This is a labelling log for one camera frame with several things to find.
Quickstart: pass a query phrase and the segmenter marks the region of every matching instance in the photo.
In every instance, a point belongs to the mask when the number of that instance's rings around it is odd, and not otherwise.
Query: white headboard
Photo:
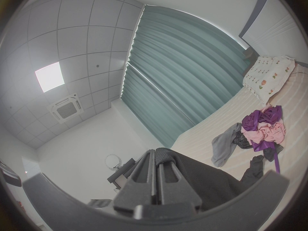
[[[240,36],[260,56],[286,55],[308,64],[308,46],[294,19],[279,0],[266,0],[250,24]]]

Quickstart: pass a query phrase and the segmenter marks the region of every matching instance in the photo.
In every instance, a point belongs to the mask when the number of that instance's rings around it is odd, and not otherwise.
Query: window light
[[[40,68],[35,74],[43,92],[64,84],[59,62]]]

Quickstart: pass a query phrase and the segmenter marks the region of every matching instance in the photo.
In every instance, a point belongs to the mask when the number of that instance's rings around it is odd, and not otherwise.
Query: air conditioner vent
[[[54,102],[47,109],[59,123],[64,123],[83,112],[76,93]]]

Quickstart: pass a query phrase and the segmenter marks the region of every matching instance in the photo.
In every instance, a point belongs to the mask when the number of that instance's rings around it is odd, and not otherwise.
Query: teal curtain
[[[129,56],[122,100],[166,147],[242,87],[244,49],[187,13],[146,6]]]

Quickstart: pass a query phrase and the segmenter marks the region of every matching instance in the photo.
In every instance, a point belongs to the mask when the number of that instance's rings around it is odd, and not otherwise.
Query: white pillow
[[[287,56],[259,56],[243,79],[247,87],[266,106],[267,101],[279,92],[295,68],[295,61]]]

